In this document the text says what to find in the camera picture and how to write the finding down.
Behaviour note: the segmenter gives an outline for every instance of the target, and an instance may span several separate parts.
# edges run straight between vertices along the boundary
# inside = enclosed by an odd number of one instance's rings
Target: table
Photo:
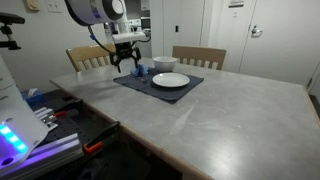
[[[151,59],[142,59],[153,67]],[[133,61],[51,79],[187,179],[320,179],[319,118],[297,84],[176,64],[204,81],[175,104],[112,80]]]

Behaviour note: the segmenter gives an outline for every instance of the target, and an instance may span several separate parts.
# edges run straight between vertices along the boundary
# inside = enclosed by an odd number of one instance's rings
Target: light switch
[[[61,7],[58,0],[46,0],[46,5],[49,12],[61,13]]]
[[[28,9],[30,11],[39,11],[39,3],[38,0],[26,0]]]

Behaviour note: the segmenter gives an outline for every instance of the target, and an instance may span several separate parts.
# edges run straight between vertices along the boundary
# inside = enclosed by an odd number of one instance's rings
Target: chair
[[[113,44],[107,44],[104,47],[115,52]],[[109,53],[98,45],[67,49],[66,52],[77,72],[109,65]]]
[[[181,64],[188,64],[194,66],[207,67],[212,69],[213,63],[218,63],[217,70],[222,69],[226,50],[213,49],[204,47],[187,47],[187,46],[173,46],[172,56],[180,59]]]

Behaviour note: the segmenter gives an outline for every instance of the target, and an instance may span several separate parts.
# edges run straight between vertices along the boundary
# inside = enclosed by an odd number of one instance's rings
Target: blue light
[[[1,129],[0,129],[0,132],[1,132],[3,135],[11,133],[10,129],[9,129],[8,127],[6,127],[6,126],[3,127],[3,128],[1,128]]]
[[[9,127],[1,124],[0,125],[0,132],[6,138],[8,143],[13,145],[13,147],[16,150],[18,150],[20,152],[25,152],[28,150],[28,147],[10,130]]]
[[[18,149],[19,149],[20,151],[22,151],[22,150],[24,150],[24,149],[26,149],[26,148],[27,148],[27,146],[24,145],[24,144],[20,144],[20,145],[18,146]]]
[[[14,143],[14,142],[19,141],[19,138],[17,136],[13,135],[11,138],[9,138],[9,141]]]

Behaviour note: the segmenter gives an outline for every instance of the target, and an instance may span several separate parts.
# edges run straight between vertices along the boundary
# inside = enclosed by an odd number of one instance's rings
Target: placemat
[[[152,78],[159,74],[155,68],[149,68],[148,75],[144,77],[134,77],[131,74],[113,79],[114,82],[137,91],[149,94],[156,98],[162,99],[169,103],[175,103],[184,95],[191,91],[194,87],[200,84],[204,78],[199,78],[192,75],[186,75],[190,78],[190,83],[176,88],[161,87],[153,83]]]

